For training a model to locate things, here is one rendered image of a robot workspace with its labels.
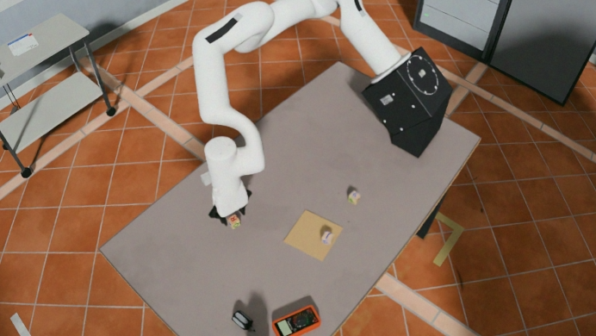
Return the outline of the tan square mat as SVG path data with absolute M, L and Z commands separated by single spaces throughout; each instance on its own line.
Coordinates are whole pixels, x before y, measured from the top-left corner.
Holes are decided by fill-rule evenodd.
M 342 229 L 342 227 L 305 210 L 283 242 L 323 261 Z M 334 234 L 329 246 L 321 242 L 325 231 Z

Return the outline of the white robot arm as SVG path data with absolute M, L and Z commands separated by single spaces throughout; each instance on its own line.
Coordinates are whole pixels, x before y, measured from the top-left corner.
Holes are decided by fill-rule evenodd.
M 206 186 L 212 183 L 214 192 L 231 195 L 240 188 L 240 176 L 261 172 L 265 167 L 263 144 L 257 128 L 230 105 L 223 55 L 232 49 L 249 53 L 286 28 L 306 19 L 329 16 L 339 6 L 340 30 L 376 74 L 372 84 L 385 78 L 411 56 L 410 52 L 400 56 L 367 14 L 362 0 L 248 3 L 196 35 L 192 53 L 201 118 L 209 124 L 237 129 L 246 143 L 246 146 L 236 148 L 230 138 L 216 137 L 205 146 L 208 171 L 201 178 Z

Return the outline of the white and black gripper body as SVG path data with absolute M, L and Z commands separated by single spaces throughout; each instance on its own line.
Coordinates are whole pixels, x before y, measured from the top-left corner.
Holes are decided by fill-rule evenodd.
M 235 193 L 224 196 L 220 195 L 219 192 L 212 191 L 213 205 L 216 206 L 218 214 L 221 217 L 228 216 L 247 204 L 248 197 L 242 181 L 239 191 Z

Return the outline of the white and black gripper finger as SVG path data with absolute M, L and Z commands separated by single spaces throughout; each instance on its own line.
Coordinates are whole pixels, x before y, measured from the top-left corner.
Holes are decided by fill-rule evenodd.
M 246 191 L 246 194 L 247 194 L 247 197 L 248 197 L 248 200 L 249 200 L 249 197 L 251 196 L 252 192 L 251 192 L 250 190 L 245 190 L 245 191 Z M 245 205 L 245 206 L 246 206 L 246 205 Z M 244 207 L 242 207 L 242 208 L 239 208 L 239 211 L 240 211 L 240 213 L 241 213 L 242 215 L 245 215 L 245 206 L 244 206 Z
M 216 212 L 217 212 L 217 213 L 216 213 Z M 210 218 L 220 219 L 220 222 L 221 222 L 222 224 L 224 223 L 224 224 L 225 224 L 225 226 L 227 226 L 227 218 L 226 218 L 226 217 L 221 217 L 221 216 L 218 214 L 218 211 L 217 211 L 217 208 L 216 208 L 216 206 L 215 206 L 215 205 L 213 206 L 213 208 L 211 209 L 211 211 L 209 212 L 209 214 L 208 214 L 208 215 L 209 215 L 209 217 L 210 217 Z

